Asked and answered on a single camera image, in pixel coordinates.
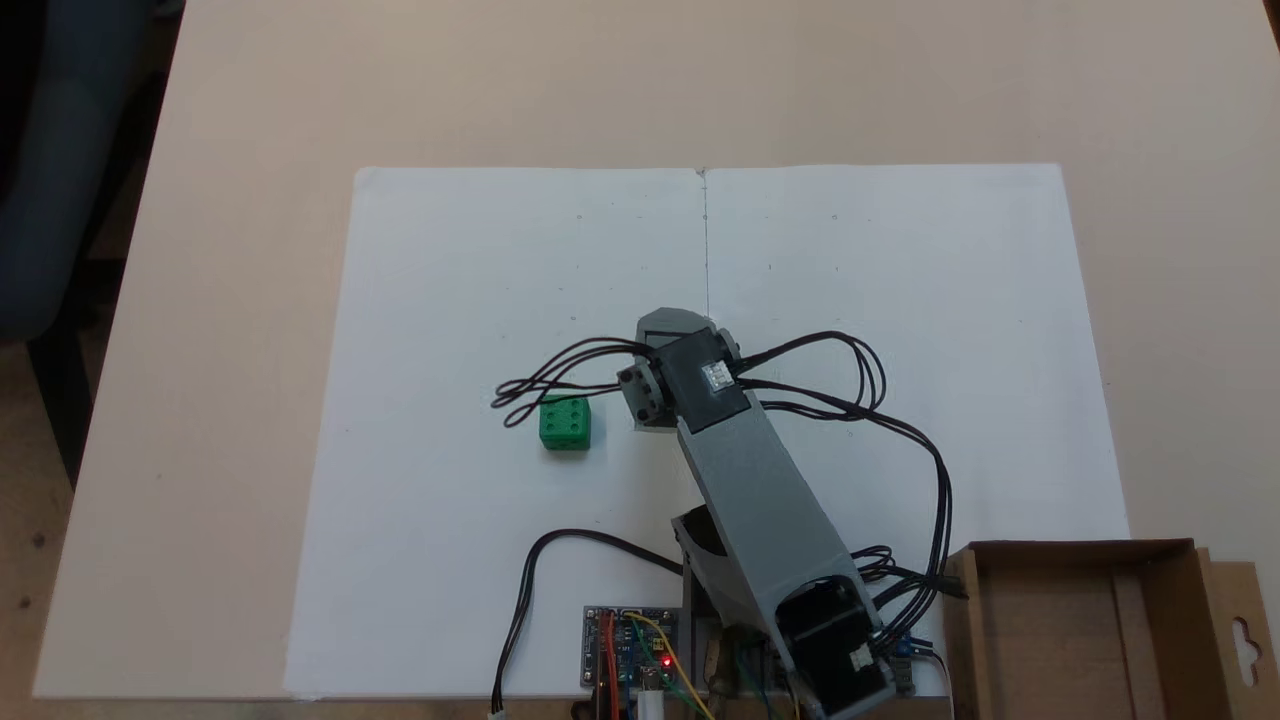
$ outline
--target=orange wire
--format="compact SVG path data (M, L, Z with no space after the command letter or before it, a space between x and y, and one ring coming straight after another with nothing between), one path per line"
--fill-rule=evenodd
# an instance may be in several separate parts
M605 642L608 643L608 650L605 652L608 652L609 667L609 711L613 714L609 716L609 720L618 720L618 657L613 646L613 632L616 625L613 612L609 611L605 612L605 615L609 619L609 630L608 634L604 635Z

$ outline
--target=robotic arm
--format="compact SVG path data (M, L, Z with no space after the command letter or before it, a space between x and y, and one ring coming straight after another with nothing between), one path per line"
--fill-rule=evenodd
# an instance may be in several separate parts
M636 341L655 350L618 373L622 395L639 427L676 429L707 505L672 524L723 625L765 634L819 717L893 697L872 652L879 614L760 401L733 379L737 343L666 307L640 319Z

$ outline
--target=white paper sheet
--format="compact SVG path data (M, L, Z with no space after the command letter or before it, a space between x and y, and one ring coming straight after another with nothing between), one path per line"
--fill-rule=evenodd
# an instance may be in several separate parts
M705 184L689 169L364 170L285 687L488 696L536 537L594 528L677 557L669 519L699 500L673 437L634 432L621 397L593 400L593 448L561 459L488 402L570 342L708 304L745 351L829 327L870 342L890 373L882 410L946 456L954 548L1128 537L1056 167L710 170ZM852 363L813 348L760 373L840 389ZM873 427L774 421L850 548L923 564L923 450ZM506 694L580 692L584 605L678 600L673 575L557 542ZM920 634L937 630L931 618Z

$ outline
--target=table surface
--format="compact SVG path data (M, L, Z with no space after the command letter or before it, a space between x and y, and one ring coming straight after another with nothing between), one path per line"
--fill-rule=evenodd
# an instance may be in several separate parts
M1261 0L189 4L36 693L283 694L358 168L1021 161L1064 167L1134 534L1260 560L1280 616Z

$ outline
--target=green dice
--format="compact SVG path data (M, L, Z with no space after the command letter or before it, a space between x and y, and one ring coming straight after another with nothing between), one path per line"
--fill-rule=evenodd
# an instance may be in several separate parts
M538 406L538 437L547 450L591 447L591 406L585 397L547 396Z

